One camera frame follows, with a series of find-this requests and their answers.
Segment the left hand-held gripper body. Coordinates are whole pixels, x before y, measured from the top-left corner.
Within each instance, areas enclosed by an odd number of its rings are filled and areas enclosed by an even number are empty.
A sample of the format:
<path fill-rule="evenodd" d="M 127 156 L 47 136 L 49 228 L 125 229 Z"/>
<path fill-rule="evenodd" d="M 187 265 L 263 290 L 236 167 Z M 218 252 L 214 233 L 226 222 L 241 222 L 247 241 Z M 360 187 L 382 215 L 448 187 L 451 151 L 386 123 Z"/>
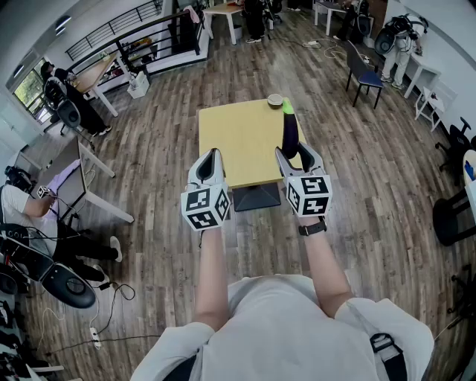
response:
<path fill-rule="evenodd" d="M 188 179 L 181 193 L 181 215 L 194 231 L 221 227 L 230 206 L 228 184 L 223 176 L 203 182 Z"/>

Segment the purple eggplant with green stem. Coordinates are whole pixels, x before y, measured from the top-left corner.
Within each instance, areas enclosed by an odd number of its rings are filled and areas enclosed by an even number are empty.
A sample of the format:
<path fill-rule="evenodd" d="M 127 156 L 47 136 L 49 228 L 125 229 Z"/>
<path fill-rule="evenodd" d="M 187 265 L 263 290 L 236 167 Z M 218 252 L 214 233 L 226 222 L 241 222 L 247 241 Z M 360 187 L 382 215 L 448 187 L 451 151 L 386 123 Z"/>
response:
<path fill-rule="evenodd" d="M 283 143 L 281 150 L 287 159 L 298 154 L 299 134 L 298 122 L 289 100 L 283 100 Z"/>

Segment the person's right forearm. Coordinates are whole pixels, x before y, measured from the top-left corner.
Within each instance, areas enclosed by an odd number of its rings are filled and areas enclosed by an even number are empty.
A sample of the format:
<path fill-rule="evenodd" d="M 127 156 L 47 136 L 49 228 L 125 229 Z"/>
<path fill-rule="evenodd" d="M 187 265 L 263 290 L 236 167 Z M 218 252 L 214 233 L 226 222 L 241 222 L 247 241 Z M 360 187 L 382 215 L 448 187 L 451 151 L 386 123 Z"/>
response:
<path fill-rule="evenodd" d="M 340 306 L 353 297 L 349 282 L 325 231 L 303 239 L 318 303 L 327 316 L 334 318 Z"/>

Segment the person's left forearm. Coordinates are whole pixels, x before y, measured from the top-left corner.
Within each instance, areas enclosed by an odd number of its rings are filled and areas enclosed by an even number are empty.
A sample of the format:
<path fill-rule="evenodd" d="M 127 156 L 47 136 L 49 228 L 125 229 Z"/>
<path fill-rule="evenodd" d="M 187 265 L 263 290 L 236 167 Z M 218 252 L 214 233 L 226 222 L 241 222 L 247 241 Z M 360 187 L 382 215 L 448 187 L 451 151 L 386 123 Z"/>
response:
<path fill-rule="evenodd" d="M 220 330 L 230 316 L 228 275 L 221 228 L 203 231 L 194 321 Z"/>

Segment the black table base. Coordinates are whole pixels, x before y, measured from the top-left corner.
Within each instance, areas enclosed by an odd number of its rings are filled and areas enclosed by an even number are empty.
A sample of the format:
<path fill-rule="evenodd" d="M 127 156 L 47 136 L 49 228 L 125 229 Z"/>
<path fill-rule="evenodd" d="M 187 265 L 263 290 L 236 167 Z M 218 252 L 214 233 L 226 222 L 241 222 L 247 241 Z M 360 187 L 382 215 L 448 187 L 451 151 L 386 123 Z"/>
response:
<path fill-rule="evenodd" d="M 235 212 L 271 208 L 281 204 L 280 193 L 276 183 L 233 189 L 232 196 Z"/>

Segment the white storage box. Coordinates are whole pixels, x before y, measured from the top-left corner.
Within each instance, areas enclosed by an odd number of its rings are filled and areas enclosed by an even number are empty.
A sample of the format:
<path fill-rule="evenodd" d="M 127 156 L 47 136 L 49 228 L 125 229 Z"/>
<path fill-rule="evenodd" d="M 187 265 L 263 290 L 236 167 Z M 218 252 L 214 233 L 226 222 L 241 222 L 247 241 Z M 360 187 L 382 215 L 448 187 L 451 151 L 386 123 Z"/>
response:
<path fill-rule="evenodd" d="M 127 92 L 133 99 L 145 96 L 148 88 L 149 81 L 143 71 L 140 71 L 138 74 L 131 74 Z"/>

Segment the dark chair with blue seat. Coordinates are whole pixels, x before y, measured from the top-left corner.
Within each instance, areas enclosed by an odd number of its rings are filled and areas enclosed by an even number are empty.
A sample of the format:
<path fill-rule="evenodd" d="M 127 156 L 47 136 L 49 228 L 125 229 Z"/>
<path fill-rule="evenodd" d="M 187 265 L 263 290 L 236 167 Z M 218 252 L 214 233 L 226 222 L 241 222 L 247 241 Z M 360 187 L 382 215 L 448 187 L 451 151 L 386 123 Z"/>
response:
<path fill-rule="evenodd" d="M 357 48 L 350 41 L 345 42 L 347 52 L 347 67 L 350 70 L 347 79 L 346 91 L 350 86 L 350 81 L 354 77 L 357 80 L 358 88 L 353 100 L 353 107 L 356 106 L 356 102 L 363 87 L 367 88 L 367 94 L 371 88 L 377 89 L 377 96 L 374 103 L 374 109 L 377 107 L 382 89 L 384 88 L 383 82 L 377 74 L 375 69 L 371 69 L 369 65 L 364 61 Z"/>

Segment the grey desk with white legs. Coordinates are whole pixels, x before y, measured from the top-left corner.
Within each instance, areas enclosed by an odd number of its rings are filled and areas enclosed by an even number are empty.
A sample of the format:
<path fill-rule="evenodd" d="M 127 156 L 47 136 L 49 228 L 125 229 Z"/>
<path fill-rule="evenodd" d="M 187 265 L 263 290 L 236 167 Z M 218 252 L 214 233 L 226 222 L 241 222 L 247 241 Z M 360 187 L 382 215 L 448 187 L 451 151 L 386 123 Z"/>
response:
<path fill-rule="evenodd" d="M 110 214 L 122 219 L 125 222 L 134 222 L 134 217 L 113 204 L 107 202 L 97 194 L 89 190 L 86 181 L 86 164 L 91 164 L 95 170 L 104 172 L 107 176 L 114 178 L 115 172 L 103 163 L 90 149 L 85 147 L 77 138 L 74 138 L 51 162 L 48 169 L 43 171 L 36 181 L 35 188 L 30 192 L 33 198 L 38 199 L 36 194 L 40 185 L 47 187 L 53 177 L 73 161 L 79 159 L 80 166 L 66 179 L 57 191 L 56 202 L 52 207 L 51 216 L 58 221 L 66 219 L 68 216 L 76 214 L 80 209 L 82 201 L 90 202 Z"/>

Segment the person's white shirt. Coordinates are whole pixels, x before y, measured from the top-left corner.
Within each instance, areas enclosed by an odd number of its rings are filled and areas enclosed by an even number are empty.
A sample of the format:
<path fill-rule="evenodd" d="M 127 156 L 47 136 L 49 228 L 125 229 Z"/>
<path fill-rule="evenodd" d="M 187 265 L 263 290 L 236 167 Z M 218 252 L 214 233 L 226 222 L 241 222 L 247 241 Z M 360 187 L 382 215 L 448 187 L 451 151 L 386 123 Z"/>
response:
<path fill-rule="evenodd" d="M 408 381 L 431 359 L 429 328 L 383 299 L 351 298 L 334 317 L 319 307 L 310 278 L 244 278 L 228 288 L 231 316 L 167 328 L 131 381 L 389 381 L 384 358 L 402 354 Z"/>

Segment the purple cloth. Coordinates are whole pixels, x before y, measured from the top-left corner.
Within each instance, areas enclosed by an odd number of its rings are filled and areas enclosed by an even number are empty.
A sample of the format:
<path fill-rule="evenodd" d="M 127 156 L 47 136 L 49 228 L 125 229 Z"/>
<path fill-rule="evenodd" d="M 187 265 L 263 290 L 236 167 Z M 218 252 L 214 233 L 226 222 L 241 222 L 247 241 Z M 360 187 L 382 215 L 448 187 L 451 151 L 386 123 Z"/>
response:
<path fill-rule="evenodd" d="M 55 175 L 53 179 L 48 183 L 47 188 L 50 192 L 57 194 L 57 191 L 61 185 L 66 181 L 66 179 L 80 166 L 80 160 L 77 159 L 70 163 L 65 169 L 63 169 L 59 174 Z"/>

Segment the wooden table with white legs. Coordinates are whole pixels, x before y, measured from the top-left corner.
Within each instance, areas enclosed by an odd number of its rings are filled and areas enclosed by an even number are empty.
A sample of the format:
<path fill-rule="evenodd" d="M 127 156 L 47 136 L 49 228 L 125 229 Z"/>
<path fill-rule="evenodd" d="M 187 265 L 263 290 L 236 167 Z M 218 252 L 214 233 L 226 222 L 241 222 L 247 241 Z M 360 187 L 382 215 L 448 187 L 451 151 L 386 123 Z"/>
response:
<path fill-rule="evenodd" d="M 99 62 L 79 73 L 77 75 L 76 86 L 76 89 L 82 94 L 92 92 L 101 100 L 101 102 L 114 117 L 118 116 L 118 112 L 115 110 L 113 105 L 111 105 L 104 93 L 99 89 L 99 82 L 103 75 L 108 71 L 112 63 L 116 60 L 117 55 L 117 53 L 109 55 L 108 57 L 103 58 Z"/>

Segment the black round stool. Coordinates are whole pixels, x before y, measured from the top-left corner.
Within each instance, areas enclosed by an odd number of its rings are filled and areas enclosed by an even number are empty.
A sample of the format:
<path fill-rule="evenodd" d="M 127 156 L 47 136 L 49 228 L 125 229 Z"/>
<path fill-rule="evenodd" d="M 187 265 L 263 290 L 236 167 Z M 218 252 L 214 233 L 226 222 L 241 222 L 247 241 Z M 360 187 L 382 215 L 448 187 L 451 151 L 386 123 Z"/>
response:
<path fill-rule="evenodd" d="M 470 208 L 469 200 L 455 207 L 458 202 L 467 198 L 467 192 L 462 189 L 450 199 L 438 199 L 433 207 L 433 225 L 437 239 L 444 246 L 476 235 L 476 223 L 465 231 L 459 231 L 457 215 Z"/>

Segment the black metal railing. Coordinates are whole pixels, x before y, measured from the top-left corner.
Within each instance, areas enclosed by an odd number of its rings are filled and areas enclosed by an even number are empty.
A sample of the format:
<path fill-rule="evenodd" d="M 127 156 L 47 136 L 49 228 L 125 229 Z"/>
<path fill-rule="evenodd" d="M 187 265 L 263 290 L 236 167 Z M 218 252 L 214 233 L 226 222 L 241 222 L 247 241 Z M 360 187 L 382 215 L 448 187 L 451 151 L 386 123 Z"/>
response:
<path fill-rule="evenodd" d="M 179 54 L 200 54 L 208 0 L 190 4 L 200 18 L 193 24 L 178 0 L 150 0 L 95 28 L 66 49 L 69 70 L 79 74 L 101 59 L 118 54 L 127 68 L 145 68 Z"/>

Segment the white table with wooden top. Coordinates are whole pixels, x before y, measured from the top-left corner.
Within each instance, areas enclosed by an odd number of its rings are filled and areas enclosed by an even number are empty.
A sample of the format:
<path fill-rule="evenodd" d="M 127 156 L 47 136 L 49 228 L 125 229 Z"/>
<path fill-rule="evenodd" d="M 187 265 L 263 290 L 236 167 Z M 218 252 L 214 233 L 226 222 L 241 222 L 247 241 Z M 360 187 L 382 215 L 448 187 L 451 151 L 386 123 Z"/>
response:
<path fill-rule="evenodd" d="M 203 14 L 205 21 L 205 30 L 208 32 L 209 37 L 213 39 L 213 31 L 211 29 L 212 16 L 225 16 L 228 21 L 228 29 L 231 36 L 231 43 L 233 45 L 236 45 L 237 38 L 236 33 L 234 31 L 233 15 L 235 13 L 241 12 L 242 6 L 239 6 L 234 2 L 222 3 L 204 9 Z"/>

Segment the window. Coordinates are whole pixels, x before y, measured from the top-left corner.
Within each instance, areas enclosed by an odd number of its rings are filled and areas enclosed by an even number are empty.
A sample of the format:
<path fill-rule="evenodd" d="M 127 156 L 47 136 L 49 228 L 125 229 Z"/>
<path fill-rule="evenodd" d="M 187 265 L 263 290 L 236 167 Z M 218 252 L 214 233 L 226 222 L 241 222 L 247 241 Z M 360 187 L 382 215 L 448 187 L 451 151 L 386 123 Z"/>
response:
<path fill-rule="evenodd" d="M 41 67 L 44 63 L 45 59 L 41 59 L 14 92 L 26 110 L 41 124 L 52 116 L 43 92 Z"/>

